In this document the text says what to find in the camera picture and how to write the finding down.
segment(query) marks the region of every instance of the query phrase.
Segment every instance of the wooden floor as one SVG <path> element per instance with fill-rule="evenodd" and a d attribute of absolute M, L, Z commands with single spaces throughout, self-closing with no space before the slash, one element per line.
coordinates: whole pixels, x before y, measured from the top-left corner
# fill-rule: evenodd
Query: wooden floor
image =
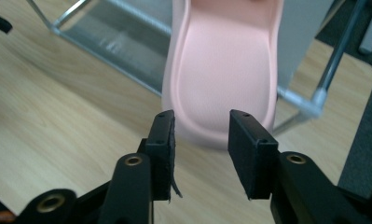
<path fill-rule="evenodd" d="M 37 1 L 51 18 L 68 7 Z M 0 1 L 14 26 L 0 33 L 0 200 L 15 213 L 38 194 L 82 195 L 111 178 L 117 159 L 147 137 L 160 99 L 51 34 L 26 1 Z M 315 41 L 292 89 L 310 96 L 331 49 Z M 336 184 L 372 89 L 372 68 L 345 55 L 324 115 L 275 136 L 310 156 Z M 276 123 L 296 111 L 279 101 Z M 155 203 L 157 223 L 273 223 L 269 202 L 249 202 L 225 151 L 178 138 L 175 176 L 184 199 Z"/>

